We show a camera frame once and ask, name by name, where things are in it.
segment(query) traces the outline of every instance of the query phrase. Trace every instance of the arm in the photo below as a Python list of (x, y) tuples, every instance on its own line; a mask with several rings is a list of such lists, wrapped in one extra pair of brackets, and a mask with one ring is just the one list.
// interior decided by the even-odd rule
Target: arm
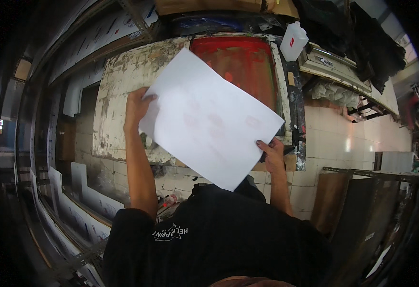
[(274, 137), (269, 145), (258, 140), (257, 146), (267, 154), (265, 167), (271, 174), (270, 204), (289, 216), (294, 216), (289, 202), (289, 188), (287, 186), (286, 170), (284, 169), (284, 145)]
[(146, 90), (147, 88), (141, 88), (131, 92), (126, 101), (124, 124), (126, 168), (130, 207), (144, 210), (155, 220), (158, 209), (155, 180), (138, 134), (139, 121), (148, 111), (149, 103), (156, 99), (156, 96), (149, 96), (142, 100)]

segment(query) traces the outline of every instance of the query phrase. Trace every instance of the black t-shirt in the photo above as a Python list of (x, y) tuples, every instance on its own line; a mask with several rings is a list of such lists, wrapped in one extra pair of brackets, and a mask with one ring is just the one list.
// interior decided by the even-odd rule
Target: black t-shirt
[(103, 280), (108, 287), (209, 286), (248, 276), (317, 286), (330, 260), (327, 241), (308, 222), (209, 185), (157, 225), (142, 210), (119, 210)]

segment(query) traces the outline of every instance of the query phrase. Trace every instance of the printed logo on shirt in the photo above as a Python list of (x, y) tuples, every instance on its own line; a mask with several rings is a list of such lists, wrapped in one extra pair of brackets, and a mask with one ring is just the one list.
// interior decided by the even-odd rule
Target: printed logo on shirt
[(170, 241), (173, 238), (182, 239), (181, 235), (187, 234), (187, 232), (187, 228), (181, 228), (180, 226), (177, 226), (173, 223), (172, 227), (160, 232), (154, 231), (152, 235), (154, 236), (155, 241)]

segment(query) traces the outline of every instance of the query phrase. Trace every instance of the hand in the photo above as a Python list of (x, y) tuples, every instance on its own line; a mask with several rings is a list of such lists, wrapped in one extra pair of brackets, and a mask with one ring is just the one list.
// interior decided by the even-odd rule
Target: hand
[(157, 95), (150, 95), (144, 99), (143, 96), (148, 87), (143, 87), (128, 94), (125, 109), (124, 132), (130, 132), (133, 129), (138, 131), (139, 121), (146, 115), (149, 103), (157, 98)]
[(277, 138), (273, 138), (270, 144), (267, 145), (261, 140), (256, 142), (257, 146), (264, 151), (267, 156), (265, 157), (265, 168), (270, 173), (286, 172), (284, 169), (283, 148), (284, 145)]

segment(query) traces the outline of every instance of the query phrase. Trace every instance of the black cloth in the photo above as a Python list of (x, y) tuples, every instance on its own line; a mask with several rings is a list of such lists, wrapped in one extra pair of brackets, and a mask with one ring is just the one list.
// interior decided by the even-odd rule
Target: black cloth
[(353, 33), (344, 16), (332, 1), (292, 0), (310, 42), (341, 57), (350, 48)]
[(248, 188), (196, 187), (173, 217), (157, 225), (142, 210), (119, 210), (104, 251), (104, 283), (209, 286), (248, 276), (317, 286), (330, 265), (327, 241)]
[(356, 41), (361, 43), (373, 68), (371, 82), (382, 94), (389, 77), (404, 70), (405, 49), (386, 34), (377, 19), (370, 17), (357, 3), (352, 2), (350, 8), (355, 22)]

